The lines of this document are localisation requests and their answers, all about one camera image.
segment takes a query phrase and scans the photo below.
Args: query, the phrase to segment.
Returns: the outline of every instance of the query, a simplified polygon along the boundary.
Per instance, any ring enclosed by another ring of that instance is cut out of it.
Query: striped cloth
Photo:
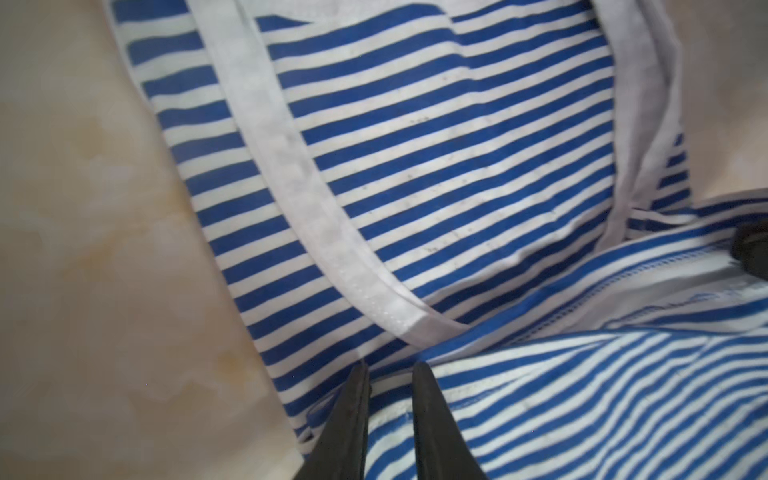
[[[303,452],[362,359],[367,476],[414,477],[426,360],[493,478],[762,471],[768,192],[690,202],[655,1],[106,10]]]

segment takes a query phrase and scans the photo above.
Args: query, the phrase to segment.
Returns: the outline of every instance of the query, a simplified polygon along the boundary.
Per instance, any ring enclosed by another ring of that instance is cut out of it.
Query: white strap
[[[397,280],[336,202],[293,125],[253,20],[240,14],[234,0],[187,4],[246,146],[326,278],[363,315],[414,346],[432,346],[466,331]]]

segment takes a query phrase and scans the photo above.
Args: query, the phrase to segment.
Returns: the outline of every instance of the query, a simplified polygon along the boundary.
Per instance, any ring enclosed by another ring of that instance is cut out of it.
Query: beige background
[[[697,196],[768,186],[768,2],[669,5]],[[0,478],[289,478],[293,434],[100,2],[2,2],[0,65]]]

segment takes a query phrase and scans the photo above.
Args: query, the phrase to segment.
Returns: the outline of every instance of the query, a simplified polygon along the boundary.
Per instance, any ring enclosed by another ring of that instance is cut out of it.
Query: beige surface
[[[768,2],[670,6],[697,196],[768,186]],[[0,19],[0,478],[289,478],[293,434],[99,2]]]

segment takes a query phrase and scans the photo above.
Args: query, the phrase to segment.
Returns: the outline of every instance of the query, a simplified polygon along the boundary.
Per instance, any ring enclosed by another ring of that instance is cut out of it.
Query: black object
[[[360,479],[368,452],[368,367],[356,365],[315,449],[294,480]],[[486,480],[451,415],[432,370],[413,367],[413,428],[419,480]]]
[[[737,228],[730,255],[747,273],[768,280],[768,220]]]

